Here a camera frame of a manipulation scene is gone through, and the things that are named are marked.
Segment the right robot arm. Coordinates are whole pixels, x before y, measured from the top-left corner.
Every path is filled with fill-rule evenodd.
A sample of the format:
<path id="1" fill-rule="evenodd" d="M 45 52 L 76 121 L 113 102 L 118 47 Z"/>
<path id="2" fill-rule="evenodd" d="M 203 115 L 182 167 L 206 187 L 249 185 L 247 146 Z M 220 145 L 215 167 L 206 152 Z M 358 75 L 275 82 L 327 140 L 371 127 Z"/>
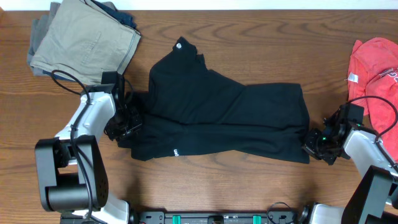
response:
<path id="1" fill-rule="evenodd" d="M 387 204 L 397 208 L 397 166 L 392 164 L 376 134 L 360 124 L 352 124 L 343 141 L 344 152 L 362 177 L 347 205 L 308 205 L 297 223 L 397 223 L 397 215 L 385 211 Z"/>

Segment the black t-shirt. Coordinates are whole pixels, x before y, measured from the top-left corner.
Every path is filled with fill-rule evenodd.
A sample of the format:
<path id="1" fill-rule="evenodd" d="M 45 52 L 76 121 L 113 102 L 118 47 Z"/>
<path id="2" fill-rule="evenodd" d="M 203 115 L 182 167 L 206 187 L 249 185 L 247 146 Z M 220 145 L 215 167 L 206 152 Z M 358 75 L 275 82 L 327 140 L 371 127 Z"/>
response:
<path id="1" fill-rule="evenodd" d="M 120 140 L 134 159 L 236 150 L 309 163 L 302 149 L 309 114 L 296 83 L 243 85 L 205 65 L 184 38 L 149 73 L 149 89 L 133 96 L 140 130 Z"/>

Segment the red printed t-shirt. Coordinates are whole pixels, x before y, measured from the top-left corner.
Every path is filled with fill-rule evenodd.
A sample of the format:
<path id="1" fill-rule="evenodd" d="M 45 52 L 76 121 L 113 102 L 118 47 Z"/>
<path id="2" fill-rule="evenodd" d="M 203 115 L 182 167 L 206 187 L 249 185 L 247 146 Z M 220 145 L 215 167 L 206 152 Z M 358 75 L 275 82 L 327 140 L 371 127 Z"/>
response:
<path id="1" fill-rule="evenodd" d="M 349 60 L 348 91 L 348 99 L 364 108 L 373 129 L 387 129 L 396 119 L 391 106 L 397 106 L 397 44 L 381 37 L 357 40 Z"/>

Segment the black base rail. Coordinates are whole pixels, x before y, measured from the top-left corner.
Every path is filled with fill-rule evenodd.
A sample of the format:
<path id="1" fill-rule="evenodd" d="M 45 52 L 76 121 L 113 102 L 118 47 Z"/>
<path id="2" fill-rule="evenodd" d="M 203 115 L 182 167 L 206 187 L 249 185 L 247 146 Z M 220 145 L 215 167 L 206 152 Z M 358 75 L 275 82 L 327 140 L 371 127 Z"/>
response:
<path id="1" fill-rule="evenodd" d="M 272 204 L 264 213 L 165 213 L 132 212 L 128 223 L 136 224 L 289 224 L 308 223 L 311 208 L 297 211 L 284 202 Z"/>

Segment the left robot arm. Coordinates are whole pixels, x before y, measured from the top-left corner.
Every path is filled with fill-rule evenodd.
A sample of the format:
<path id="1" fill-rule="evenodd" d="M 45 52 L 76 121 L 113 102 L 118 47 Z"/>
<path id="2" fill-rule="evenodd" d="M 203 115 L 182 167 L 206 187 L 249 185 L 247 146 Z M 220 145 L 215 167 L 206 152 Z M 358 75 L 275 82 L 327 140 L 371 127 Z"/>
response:
<path id="1" fill-rule="evenodd" d="M 86 87 L 69 123 L 35 145 L 40 201 L 60 223 L 139 223 L 129 203 L 109 191 L 98 142 L 123 109 L 124 85 Z"/>

